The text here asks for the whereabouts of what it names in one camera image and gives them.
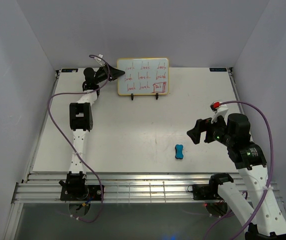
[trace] red handwriting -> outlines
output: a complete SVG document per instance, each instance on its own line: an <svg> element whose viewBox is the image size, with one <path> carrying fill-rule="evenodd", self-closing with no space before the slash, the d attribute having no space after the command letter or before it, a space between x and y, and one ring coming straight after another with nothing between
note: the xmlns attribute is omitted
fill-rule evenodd
<svg viewBox="0 0 286 240"><path fill-rule="evenodd" d="M158 71L156 71L156 80L158 79L166 79L167 76L166 76L166 72L164 72L164 75L158 75Z"/></svg>
<svg viewBox="0 0 286 240"><path fill-rule="evenodd" d="M149 89L150 88L150 86L149 86L149 82L147 82L146 83L146 85L141 85L141 83L139 83L139 89L141 90L141 89Z"/></svg>
<svg viewBox="0 0 286 240"><path fill-rule="evenodd" d="M150 69L149 62L147 62L147 66L143 66L143 61L142 61L141 70L143 69Z"/></svg>
<svg viewBox="0 0 286 240"><path fill-rule="evenodd" d="M126 81L128 81L128 80L133 80L133 78L131 77L131 74L129 75L129 77L127 78L127 74L125 73L125 81L124 82L126 82Z"/></svg>
<svg viewBox="0 0 286 240"><path fill-rule="evenodd" d="M155 93L165 93L167 89L167 82L162 81L162 82L156 82L153 84L153 94Z"/></svg>
<svg viewBox="0 0 286 240"><path fill-rule="evenodd" d="M158 62L158 67L157 69L167 69L167 67L165 66L165 63L163 66L160 66L160 62Z"/></svg>
<svg viewBox="0 0 286 240"><path fill-rule="evenodd" d="M132 87L132 86L127 85L127 91L131 91L131 90L134 90L134 89L136 89L136 88L135 88L135 84L134 84L134 82L133 82L133 87Z"/></svg>
<svg viewBox="0 0 286 240"><path fill-rule="evenodd" d="M146 76L140 76L140 73L137 73L137 78L140 79L150 79L149 72L146 72Z"/></svg>
<svg viewBox="0 0 286 240"><path fill-rule="evenodd" d="M132 66L127 67L125 70L127 71L127 70L131 70L131 69L135 69L135 67L133 66L133 62L132 62Z"/></svg>

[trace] black label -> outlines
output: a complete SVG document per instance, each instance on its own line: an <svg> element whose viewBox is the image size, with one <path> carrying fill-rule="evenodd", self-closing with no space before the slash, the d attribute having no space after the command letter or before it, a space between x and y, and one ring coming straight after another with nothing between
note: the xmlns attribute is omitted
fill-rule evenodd
<svg viewBox="0 0 286 240"><path fill-rule="evenodd" d="M62 69L62 73L77 73L78 72L78 68L63 68Z"/></svg>
<svg viewBox="0 0 286 240"><path fill-rule="evenodd" d="M227 69L225 67L210 67L210 72L227 72Z"/></svg>

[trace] white table surface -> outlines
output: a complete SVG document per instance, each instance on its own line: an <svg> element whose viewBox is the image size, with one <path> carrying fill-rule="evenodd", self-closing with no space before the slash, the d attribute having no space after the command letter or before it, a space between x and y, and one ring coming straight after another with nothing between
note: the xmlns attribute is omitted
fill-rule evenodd
<svg viewBox="0 0 286 240"><path fill-rule="evenodd" d="M83 68L60 74L55 93L81 92ZM170 68L169 94L156 100L153 96L119 96L117 82L109 82L92 105L93 130L88 139L85 161L99 173L215 173L237 172L225 146L218 142L194 145L186 132L197 119L213 116L214 101L235 100L227 72L209 68ZM72 140L69 105L80 95L54 98L51 111L55 121ZM230 104L228 114L239 113ZM184 159L175 159L175 145L184 146ZM46 119L33 172L65 173L73 150Z"/></svg>

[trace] blue object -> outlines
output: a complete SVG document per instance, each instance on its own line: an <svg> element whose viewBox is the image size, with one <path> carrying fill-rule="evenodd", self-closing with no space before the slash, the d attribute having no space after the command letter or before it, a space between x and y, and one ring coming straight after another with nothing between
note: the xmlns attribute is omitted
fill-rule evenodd
<svg viewBox="0 0 286 240"><path fill-rule="evenodd" d="M175 145L175 158L176 159L183 159L183 145L176 144Z"/></svg>

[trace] small whiteboard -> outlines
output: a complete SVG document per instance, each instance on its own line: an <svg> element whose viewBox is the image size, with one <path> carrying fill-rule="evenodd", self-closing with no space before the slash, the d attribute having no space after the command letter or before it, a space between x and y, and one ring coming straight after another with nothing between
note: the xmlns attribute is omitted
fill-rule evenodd
<svg viewBox="0 0 286 240"><path fill-rule="evenodd" d="M120 96L166 95L169 92L169 60L161 58L119 58L117 68L125 71L117 81Z"/></svg>

